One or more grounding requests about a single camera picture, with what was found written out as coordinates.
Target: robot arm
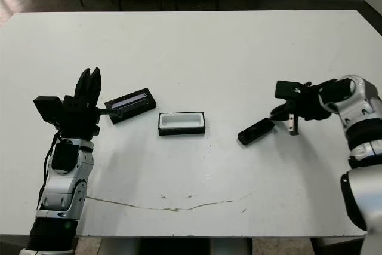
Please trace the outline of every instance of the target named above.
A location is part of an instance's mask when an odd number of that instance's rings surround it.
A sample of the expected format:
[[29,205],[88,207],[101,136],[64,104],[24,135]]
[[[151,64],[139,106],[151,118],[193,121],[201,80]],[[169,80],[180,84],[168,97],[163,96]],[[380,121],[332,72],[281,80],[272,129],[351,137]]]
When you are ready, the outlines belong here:
[[339,115],[350,149],[351,170],[341,177],[347,214],[367,230],[362,255],[379,254],[382,247],[382,101],[368,81],[356,75],[320,85],[278,81],[276,98],[286,103],[270,119],[289,120],[298,134],[298,117],[321,120]]
[[101,91],[98,68],[85,70],[75,95],[37,97],[34,102],[44,121],[58,132],[44,163],[44,183],[27,249],[20,255],[70,255],[93,168],[93,136],[98,135],[100,115],[117,115],[96,108]]

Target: black case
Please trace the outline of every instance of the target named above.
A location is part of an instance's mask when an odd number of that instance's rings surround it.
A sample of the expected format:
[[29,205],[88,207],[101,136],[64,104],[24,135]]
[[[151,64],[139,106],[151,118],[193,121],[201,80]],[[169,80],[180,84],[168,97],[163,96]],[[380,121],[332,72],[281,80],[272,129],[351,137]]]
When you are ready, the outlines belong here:
[[255,139],[272,131],[274,126],[275,124],[269,118],[264,118],[260,122],[257,122],[249,128],[246,128],[244,131],[241,131],[238,134],[238,140],[246,146]]
[[[117,107],[115,109],[113,108],[113,104],[138,96],[140,94],[145,94],[145,96],[131,103],[127,103],[126,105],[123,105],[121,107]],[[108,109],[121,111],[121,116],[110,116],[110,119],[112,120],[113,124],[116,124],[117,122],[121,122],[125,119],[132,118],[136,115],[139,115],[141,113],[147,112],[148,110],[152,110],[156,108],[156,103],[149,89],[144,88],[142,90],[108,101],[105,103],[105,106]]]
[[204,118],[203,112],[179,112],[179,113],[202,113],[204,126],[197,127],[197,128],[189,127],[189,128],[172,128],[172,129],[162,130],[159,128],[159,124],[161,120],[161,115],[163,113],[160,113],[158,115],[158,131],[160,136],[170,136],[175,134],[204,134],[205,133],[205,118]]

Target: black rectangular box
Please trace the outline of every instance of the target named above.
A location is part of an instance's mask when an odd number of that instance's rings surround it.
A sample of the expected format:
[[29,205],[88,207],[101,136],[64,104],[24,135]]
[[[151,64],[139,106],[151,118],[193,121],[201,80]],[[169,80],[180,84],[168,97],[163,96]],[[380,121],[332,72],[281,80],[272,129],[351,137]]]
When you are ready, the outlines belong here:
[[110,116],[113,124],[132,118],[156,108],[156,103],[148,88],[133,92],[105,103],[106,108],[119,110],[121,116]]

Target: white table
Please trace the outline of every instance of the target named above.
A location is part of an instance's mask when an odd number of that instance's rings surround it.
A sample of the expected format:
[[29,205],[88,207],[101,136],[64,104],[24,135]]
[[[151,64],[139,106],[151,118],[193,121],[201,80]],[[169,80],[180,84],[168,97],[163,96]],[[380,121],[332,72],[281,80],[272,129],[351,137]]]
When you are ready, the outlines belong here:
[[[355,73],[382,91],[382,37],[358,12],[24,13],[0,36],[0,234],[28,234],[35,216],[54,128],[32,100],[73,94],[87,67],[101,70],[99,107],[145,87],[158,107],[102,117],[78,235],[363,234],[343,204],[337,116],[236,139],[282,103],[279,79]],[[184,111],[205,112],[204,136],[158,136],[158,113]]]

